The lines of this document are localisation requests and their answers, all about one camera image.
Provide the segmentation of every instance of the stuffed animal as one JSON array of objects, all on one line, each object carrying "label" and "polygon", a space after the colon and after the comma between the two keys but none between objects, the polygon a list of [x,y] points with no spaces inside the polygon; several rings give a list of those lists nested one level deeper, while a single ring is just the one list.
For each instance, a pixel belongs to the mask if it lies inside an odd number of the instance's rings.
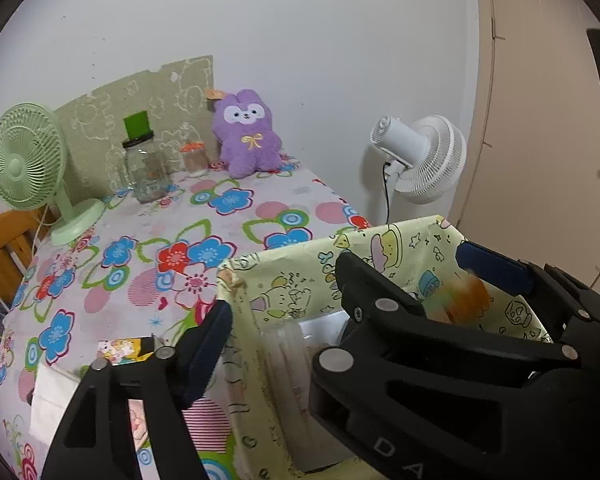
[{"label": "stuffed animal", "polygon": [[222,142],[220,159],[232,178],[282,166],[282,141],[272,129],[271,110],[253,90],[227,94],[216,102],[213,131]]}]

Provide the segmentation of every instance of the white wall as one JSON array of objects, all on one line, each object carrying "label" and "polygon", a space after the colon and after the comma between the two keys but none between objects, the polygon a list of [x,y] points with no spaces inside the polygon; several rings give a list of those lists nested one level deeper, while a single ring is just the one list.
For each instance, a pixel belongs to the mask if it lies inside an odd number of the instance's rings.
[{"label": "white wall", "polygon": [[285,147],[378,222],[378,117],[437,113],[469,131],[477,0],[26,0],[0,34],[0,115],[202,54],[216,88],[257,89]]}]

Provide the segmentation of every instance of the wooden chair back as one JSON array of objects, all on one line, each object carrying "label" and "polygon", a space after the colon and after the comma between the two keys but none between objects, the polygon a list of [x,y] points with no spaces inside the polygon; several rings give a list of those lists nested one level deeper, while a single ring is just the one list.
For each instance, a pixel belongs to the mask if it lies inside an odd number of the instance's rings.
[{"label": "wooden chair back", "polygon": [[[43,208],[36,211],[10,210],[0,214],[0,297],[11,304],[23,277],[23,269],[31,263],[33,237],[38,228]],[[45,223],[51,223],[48,212]],[[44,239],[48,227],[42,226],[38,239]]]}]

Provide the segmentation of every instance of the table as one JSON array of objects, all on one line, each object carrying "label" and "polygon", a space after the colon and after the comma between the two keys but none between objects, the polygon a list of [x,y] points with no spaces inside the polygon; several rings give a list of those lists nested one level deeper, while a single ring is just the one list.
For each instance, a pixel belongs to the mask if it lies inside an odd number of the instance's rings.
[{"label": "table", "polygon": [[[122,190],[105,200],[103,216],[81,238],[60,248],[46,240],[39,248],[4,320],[0,347],[2,356],[12,352],[0,359],[0,452],[17,475],[37,478],[48,451],[29,434],[27,397],[40,361],[78,375],[99,341],[154,334],[174,344],[211,308],[224,259],[368,226],[297,160],[283,160],[280,170],[240,180],[221,163],[199,178],[175,173],[168,195],[146,205]],[[246,474],[227,417],[240,409],[230,406],[231,387],[219,371],[184,413],[216,478]],[[132,410],[132,419],[134,433],[146,430],[141,410]],[[138,460],[145,479],[158,478],[149,441]]]}]

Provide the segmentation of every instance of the beige door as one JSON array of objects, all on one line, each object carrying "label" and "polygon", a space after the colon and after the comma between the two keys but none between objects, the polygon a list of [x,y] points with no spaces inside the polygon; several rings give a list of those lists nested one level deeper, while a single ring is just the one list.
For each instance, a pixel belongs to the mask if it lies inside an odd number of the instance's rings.
[{"label": "beige door", "polygon": [[491,103],[458,227],[591,285],[600,274],[600,80],[586,29],[600,24],[582,0],[493,0],[493,15]]}]

